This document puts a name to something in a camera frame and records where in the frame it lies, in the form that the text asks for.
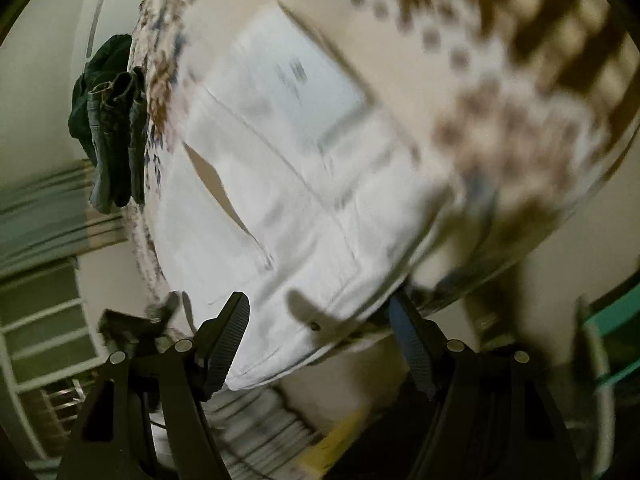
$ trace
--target bedspread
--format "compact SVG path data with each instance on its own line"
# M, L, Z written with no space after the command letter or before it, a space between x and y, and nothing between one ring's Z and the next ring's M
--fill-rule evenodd
M148 95L146 205L139 211L146 243L195 93L269 1L142 2L129 65L143 68ZM442 165L450 200L399 273L428 266L426 285L438 292L438 307L557 228L612 174L636 132L640 54L606 0L278 1L316 28L420 154ZM245 364L233 373L236 386L311 362L344 335L290 356L280 370L261 374ZM255 374L242 380L250 369Z

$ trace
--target hanging clothes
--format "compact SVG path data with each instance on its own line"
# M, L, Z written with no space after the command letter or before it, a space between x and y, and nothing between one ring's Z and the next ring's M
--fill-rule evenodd
M97 156L92 141L87 101L89 92L101 83L111 82L127 69L131 36L111 36L87 63L84 72L76 80L71 96L71 113L68 119L69 134L82 145L87 158L96 166Z
M94 168L84 160L0 189L0 280L126 240L122 214L88 207Z
M119 73L89 92L87 114L97 159L89 202L101 213L144 203L143 150L146 97L142 70Z

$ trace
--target white wall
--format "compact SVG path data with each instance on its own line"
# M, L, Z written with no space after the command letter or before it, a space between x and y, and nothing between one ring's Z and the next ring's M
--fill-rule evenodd
M82 254L78 263L80 295L91 327L97 326L105 308L145 317L148 302L130 242Z
M80 43L84 42L81 52L97 1L31 0L0 46L0 187L84 158L66 126L71 111L69 79L78 32ZM105 0L102 10L109 19L98 22L101 36L96 41L102 44L112 34L130 32L139 2ZM81 16L84 27L79 27ZM83 63L81 56L74 77ZM132 249L124 242L78 258L80 292L92 326L105 308L144 316L145 288Z
M525 259L523 332L552 362L571 358L575 300L593 301L640 264L640 140L611 180Z
M66 128L83 0L31 0L0 46L0 186L78 158Z

